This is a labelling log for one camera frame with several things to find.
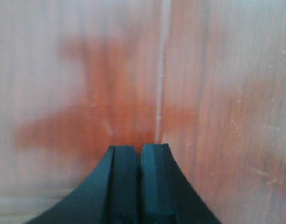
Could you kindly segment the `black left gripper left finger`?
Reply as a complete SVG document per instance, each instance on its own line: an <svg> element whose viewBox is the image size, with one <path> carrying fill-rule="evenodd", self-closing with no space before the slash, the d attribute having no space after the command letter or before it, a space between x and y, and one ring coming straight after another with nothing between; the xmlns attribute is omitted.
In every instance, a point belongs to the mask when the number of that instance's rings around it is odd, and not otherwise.
<svg viewBox="0 0 286 224"><path fill-rule="evenodd" d="M30 224L138 224L139 160L133 146L110 146L93 172Z"/></svg>

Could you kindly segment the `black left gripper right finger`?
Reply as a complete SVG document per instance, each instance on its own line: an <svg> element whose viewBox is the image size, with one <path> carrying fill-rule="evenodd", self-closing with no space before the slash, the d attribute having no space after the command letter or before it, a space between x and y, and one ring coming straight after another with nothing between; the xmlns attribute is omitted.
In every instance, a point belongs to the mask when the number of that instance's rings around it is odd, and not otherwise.
<svg viewBox="0 0 286 224"><path fill-rule="evenodd" d="M182 173L168 144L145 144L140 171L142 223L220 223Z"/></svg>

